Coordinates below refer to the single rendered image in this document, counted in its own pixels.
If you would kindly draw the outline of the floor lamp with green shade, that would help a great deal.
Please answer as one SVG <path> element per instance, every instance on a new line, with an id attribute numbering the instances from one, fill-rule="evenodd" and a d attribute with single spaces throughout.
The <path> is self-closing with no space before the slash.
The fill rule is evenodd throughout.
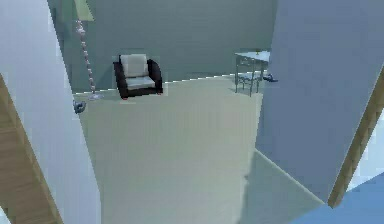
<path id="1" fill-rule="evenodd" d="M 92 15 L 89 4 L 87 3 L 87 0 L 73 0 L 73 1 L 74 1 L 76 15 L 77 15 L 77 19 L 75 20 L 76 32 L 79 34 L 79 37 L 80 37 L 82 53 L 83 53 L 83 57 L 84 57 L 86 68 L 87 68 L 88 80 L 89 80 L 90 91 L 91 91 L 91 94 L 89 95 L 88 99 L 91 101 L 102 99 L 103 95 L 96 92 L 96 85 L 93 79 L 93 71 L 91 68 L 91 62 L 89 60 L 87 43 L 85 39 L 86 30 L 83 25 L 84 22 L 93 22 L 94 17 Z"/>

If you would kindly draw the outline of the white room door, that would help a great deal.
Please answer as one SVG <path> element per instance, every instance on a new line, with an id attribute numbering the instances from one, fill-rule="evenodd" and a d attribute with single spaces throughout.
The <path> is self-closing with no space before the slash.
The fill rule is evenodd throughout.
<path id="1" fill-rule="evenodd" d="M 0 0 L 0 74 L 64 224 L 101 224 L 100 192 L 47 0 Z"/>

